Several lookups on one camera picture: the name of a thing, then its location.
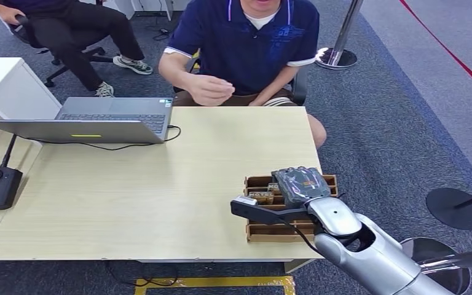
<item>seated person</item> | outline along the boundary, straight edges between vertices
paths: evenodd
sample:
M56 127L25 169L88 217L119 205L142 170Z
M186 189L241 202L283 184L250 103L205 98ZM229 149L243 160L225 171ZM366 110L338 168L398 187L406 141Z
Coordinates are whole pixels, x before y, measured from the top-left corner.
M160 59L175 106L295 106L284 86L315 61L319 13L308 0L192 0ZM200 74L184 69L200 49ZM323 125L309 115L316 147Z
M95 72L88 58L75 44L72 29L97 29L108 32L118 46L121 56L114 57L115 65L140 75L149 75L152 68L141 60L144 54L138 45L126 16L103 6L81 3L78 0L0 0L0 18L19 25L17 15L28 17L30 34L48 48L69 68L89 91L96 96L113 96L114 89Z

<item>red rope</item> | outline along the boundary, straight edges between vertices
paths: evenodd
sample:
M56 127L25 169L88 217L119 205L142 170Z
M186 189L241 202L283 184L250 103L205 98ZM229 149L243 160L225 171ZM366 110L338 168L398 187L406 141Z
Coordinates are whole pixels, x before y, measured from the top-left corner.
M464 64L460 59L458 59L457 56L455 56L453 54L453 52L451 52L451 50L449 50L440 40L439 38L437 38L435 36L435 34L433 34L430 29L428 29L428 27L420 20L420 18L415 14L415 12L410 8L410 6L408 5L408 3L406 3L406 0L399 0L401 2L401 4L415 17L415 19L433 36L433 38L435 38L435 40L437 40L437 42L439 42L439 44L449 53L449 55L451 55L451 57L458 63L460 64L460 66L472 77L472 70L466 65Z

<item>black round base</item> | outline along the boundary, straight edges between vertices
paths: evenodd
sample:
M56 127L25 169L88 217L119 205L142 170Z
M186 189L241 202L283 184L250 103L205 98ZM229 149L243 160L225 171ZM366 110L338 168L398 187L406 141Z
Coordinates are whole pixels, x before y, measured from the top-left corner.
M357 63L357 56L348 50L343 50L343 54L339 59L337 65L330 64L330 56L332 55L333 48L322 48L316 54L316 65L322 66L327 69L348 69Z
M434 189L426 197L430 213L447 226L472 230L472 204L455 209L454 206L471 200L472 195L458 189Z

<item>office chair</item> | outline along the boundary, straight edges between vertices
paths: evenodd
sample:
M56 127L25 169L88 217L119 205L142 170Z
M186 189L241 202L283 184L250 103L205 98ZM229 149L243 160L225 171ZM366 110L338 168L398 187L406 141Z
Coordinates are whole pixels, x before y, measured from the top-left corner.
M31 47L35 49L44 49L45 47L40 44L36 38L33 35L32 30L28 27L28 19L22 15L17 15L16 16L17 21L19 22L20 25L15 26L15 25L10 25L8 24L8 27L10 28L10 31L12 34L14 34L19 40L22 42L30 45ZM79 30L74 30L73 36L79 45L79 48L81 51L83 51L84 55L91 61L91 62L97 62L97 63L113 63L113 59L109 57L103 57L103 55L106 54L106 51L102 47L95 47L93 49L90 49L88 51L85 51L88 46L91 46L98 41L101 41L105 37L108 36L107 33L104 33L102 31L94 30L94 29L79 29ZM39 54L49 52L49 50L44 49L39 52ZM53 56L52 64L55 66L58 66L61 64L61 61L56 57ZM54 87L55 83L53 83L53 79L64 74L67 72L69 69L66 66L63 66L53 74L51 74L49 77L46 78L46 81L44 82L44 85L46 87Z
M186 65L186 71L192 73L195 69L195 65L200 66L201 61L199 57L191 58ZM307 68L302 66L299 71L297 72L294 79L290 81L289 85L292 87L292 94L294 95L292 102L297 104L298 106L302 106L307 99ZM180 91L184 91L181 88L173 87L175 93Z

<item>man's hand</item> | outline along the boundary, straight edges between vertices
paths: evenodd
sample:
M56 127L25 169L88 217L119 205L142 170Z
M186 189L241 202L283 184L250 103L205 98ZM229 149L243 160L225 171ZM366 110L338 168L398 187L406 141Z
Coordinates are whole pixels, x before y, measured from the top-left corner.
M234 93L232 84L223 79L195 74L189 76L185 90L202 106L219 106Z
M15 25L18 26L20 25L19 22L15 19L15 16L17 15L22 15L26 16L22 11L6 6L2 6L0 8L0 18L6 22L9 23L10 25Z
M259 98L256 98L255 100L251 101L251 103L249 104L249 106L262 106L263 104L265 104L267 101L262 101L260 100Z

